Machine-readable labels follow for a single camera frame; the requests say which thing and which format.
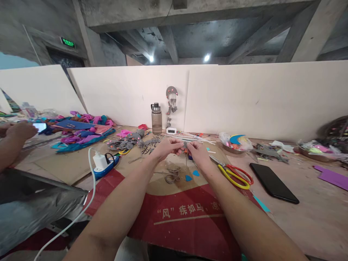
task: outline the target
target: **small timer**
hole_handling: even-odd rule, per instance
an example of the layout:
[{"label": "small timer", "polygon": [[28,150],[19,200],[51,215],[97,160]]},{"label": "small timer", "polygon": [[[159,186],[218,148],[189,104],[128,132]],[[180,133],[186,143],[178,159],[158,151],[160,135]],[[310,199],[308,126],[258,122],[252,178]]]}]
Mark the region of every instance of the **small timer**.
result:
[{"label": "small timer", "polygon": [[167,134],[176,134],[177,129],[176,128],[167,128]]}]

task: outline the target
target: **hand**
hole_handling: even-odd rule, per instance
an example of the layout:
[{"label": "hand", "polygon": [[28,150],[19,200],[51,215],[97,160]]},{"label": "hand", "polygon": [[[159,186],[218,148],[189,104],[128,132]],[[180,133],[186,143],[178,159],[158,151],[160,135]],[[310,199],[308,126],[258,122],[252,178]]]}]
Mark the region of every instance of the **hand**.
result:
[{"label": "hand", "polygon": [[176,138],[167,138],[162,140],[155,150],[152,152],[151,156],[157,157],[159,161],[164,160],[170,153],[180,155],[182,151],[185,150],[183,147],[184,143]]},{"label": "hand", "polygon": [[208,169],[214,167],[210,160],[207,148],[203,144],[197,141],[192,141],[187,144],[187,148],[188,154],[192,156],[202,172],[206,172]]},{"label": "hand", "polygon": [[5,123],[0,125],[0,137],[4,138],[6,136],[6,131],[13,125],[15,125],[15,123]]},{"label": "hand", "polygon": [[32,123],[21,121],[6,131],[6,136],[15,137],[20,140],[27,140],[33,137],[38,132],[38,129]]}]

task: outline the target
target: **forearm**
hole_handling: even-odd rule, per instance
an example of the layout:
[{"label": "forearm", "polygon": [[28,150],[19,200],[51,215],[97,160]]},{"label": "forearm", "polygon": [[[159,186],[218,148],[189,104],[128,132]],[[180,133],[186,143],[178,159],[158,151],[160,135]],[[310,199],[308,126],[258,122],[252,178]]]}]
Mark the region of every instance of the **forearm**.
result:
[{"label": "forearm", "polygon": [[[155,157],[143,159],[139,167],[114,189],[78,237],[65,260],[73,260],[76,258],[75,254],[81,249],[88,249],[88,245],[92,250],[102,251],[104,260],[115,257],[118,247],[138,216],[157,163],[158,159]],[[95,254],[95,251],[87,250],[83,255],[86,255],[87,260],[92,260]]]},{"label": "forearm", "polygon": [[0,142],[0,172],[10,166],[18,157],[25,139],[15,136],[6,136]]},{"label": "forearm", "polygon": [[248,259],[307,260],[287,234],[239,193],[217,168],[208,168],[205,178],[217,195],[231,231]]}]

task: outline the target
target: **white charging cable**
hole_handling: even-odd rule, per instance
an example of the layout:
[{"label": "white charging cable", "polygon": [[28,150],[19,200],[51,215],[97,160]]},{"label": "white charging cable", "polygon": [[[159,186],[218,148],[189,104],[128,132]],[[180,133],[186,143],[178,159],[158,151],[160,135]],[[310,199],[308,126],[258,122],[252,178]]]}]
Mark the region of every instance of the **white charging cable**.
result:
[{"label": "white charging cable", "polygon": [[59,237],[61,234],[63,234],[69,227],[71,227],[80,217],[81,215],[86,211],[86,209],[88,209],[88,207],[91,205],[93,199],[94,199],[94,194],[95,194],[95,173],[92,167],[92,162],[91,162],[91,150],[94,150],[95,152],[97,152],[94,148],[90,148],[88,150],[88,161],[90,162],[90,168],[91,168],[91,172],[92,172],[92,176],[93,176],[93,194],[92,194],[92,198],[91,201],[88,203],[88,205],[85,207],[84,210],[81,211],[81,213],[70,223],[70,225],[68,225],[66,228],[64,228],[59,234],[57,234],[54,238],[52,238],[50,241],[48,241],[37,253],[34,261],[37,261],[39,256],[41,255],[42,251],[49,245],[51,244],[54,240],[56,240],[57,237]]}]

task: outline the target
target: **yellow scissors handle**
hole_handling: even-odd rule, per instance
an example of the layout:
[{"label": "yellow scissors handle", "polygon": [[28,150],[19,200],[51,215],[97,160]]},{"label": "yellow scissors handle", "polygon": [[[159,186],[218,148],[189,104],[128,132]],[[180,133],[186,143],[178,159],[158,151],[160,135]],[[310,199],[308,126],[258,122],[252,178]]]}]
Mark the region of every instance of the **yellow scissors handle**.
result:
[{"label": "yellow scissors handle", "polygon": [[126,155],[128,152],[130,152],[130,150],[122,150],[122,151],[119,152],[119,154],[120,155]]},{"label": "yellow scissors handle", "polygon": [[226,173],[226,171],[224,170],[224,168],[221,165],[218,165],[219,169],[222,171],[222,173],[225,175],[225,177],[235,186],[237,186],[238,188],[241,189],[245,189],[248,190],[250,188],[249,183],[242,179],[241,177],[237,176],[236,174],[234,174],[233,172],[226,170],[229,174],[231,174],[232,176],[236,177],[237,179],[239,179],[241,182],[243,182],[245,184],[245,186],[238,184],[237,182],[235,182],[233,179],[230,178],[230,176]]}]

